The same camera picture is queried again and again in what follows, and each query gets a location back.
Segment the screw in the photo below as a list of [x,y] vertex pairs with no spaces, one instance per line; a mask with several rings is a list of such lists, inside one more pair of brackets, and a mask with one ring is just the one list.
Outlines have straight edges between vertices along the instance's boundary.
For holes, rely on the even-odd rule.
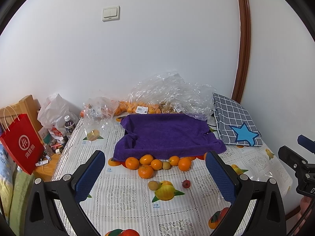
[[41,180],[40,178],[36,178],[35,181],[34,181],[34,183],[35,183],[35,184],[39,184],[41,181],[42,181],[42,180]]
[[248,179],[248,176],[246,176],[245,174],[241,174],[239,178],[246,181]]
[[274,178],[270,178],[269,182],[272,183],[272,184],[276,184],[277,181]]
[[71,178],[71,175],[69,175],[69,174],[66,174],[66,175],[64,175],[64,176],[62,177],[62,179],[63,179],[64,181],[68,181],[70,178]]

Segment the red paper bag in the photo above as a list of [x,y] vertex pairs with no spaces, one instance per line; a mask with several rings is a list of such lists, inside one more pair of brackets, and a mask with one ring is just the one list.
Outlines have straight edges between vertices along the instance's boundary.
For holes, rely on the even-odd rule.
[[27,114],[18,115],[0,136],[0,142],[23,171],[32,174],[44,147]]

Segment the paper bag handle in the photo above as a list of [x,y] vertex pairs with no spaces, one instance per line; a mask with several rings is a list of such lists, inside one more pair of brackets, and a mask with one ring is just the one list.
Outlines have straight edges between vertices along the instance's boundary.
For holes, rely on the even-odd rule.
[[18,120],[20,120],[20,119],[19,119],[19,117],[18,117],[18,115],[17,115],[16,111],[13,109],[13,107],[12,107],[12,106],[6,106],[6,107],[1,107],[1,108],[0,108],[0,110],[1,110],[2,108],[4,108],[4,109],[3,109],[3,118],[4,118],[5,125],[6,125],[7,129],[10,131],[9,127],[7,126],[7,120],[5,119],[5,116],[4,116],[4,112],[5,112],[5,110],[8,110],[8,109],[7,109],[7,107],[11,107],[11,108],[12,108],[12,110],[15,112],[16,118],[18,118]]

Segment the white plastic bag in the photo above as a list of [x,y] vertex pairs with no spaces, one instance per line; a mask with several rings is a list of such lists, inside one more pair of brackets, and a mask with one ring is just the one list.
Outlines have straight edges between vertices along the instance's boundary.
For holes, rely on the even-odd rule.
[[65,136],[65,116],[69,115],[74,123],[78,123],[78,117],[69,112],[69,106],[59,94],[50,95],[41,107],[37,120],[48,129],[53,138],[62,140]]

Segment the white wall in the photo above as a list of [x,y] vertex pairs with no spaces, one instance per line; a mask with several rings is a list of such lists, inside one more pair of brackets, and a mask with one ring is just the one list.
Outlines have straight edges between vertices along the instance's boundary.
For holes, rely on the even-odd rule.
[[[266,144],[277,153],[286,145],[315,163],[315,155],[297,143],[315,140],[315,42],[285,0],[249,0],[252,19],[250,65],[242,105]],[[286,212],[298,206],[294,180],[284,199]]]
[[[102,8],[115,5],[120,20],[102,22]],[[0,106],[58,92],[81,108],[169,70],[231,96],[239,28],[237,0],[27,0],[0,36],[10,86]]]

